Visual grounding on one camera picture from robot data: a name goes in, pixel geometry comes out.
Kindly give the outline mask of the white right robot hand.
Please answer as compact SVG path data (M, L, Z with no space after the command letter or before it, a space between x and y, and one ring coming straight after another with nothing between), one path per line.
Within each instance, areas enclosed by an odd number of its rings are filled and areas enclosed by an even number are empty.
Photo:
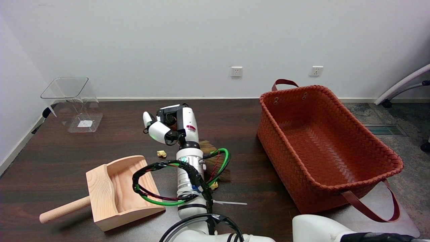
M144 133L162 144L178 144L180 150L199 149L198 125L193 110L186 104L166 106L156 116L143 113Z

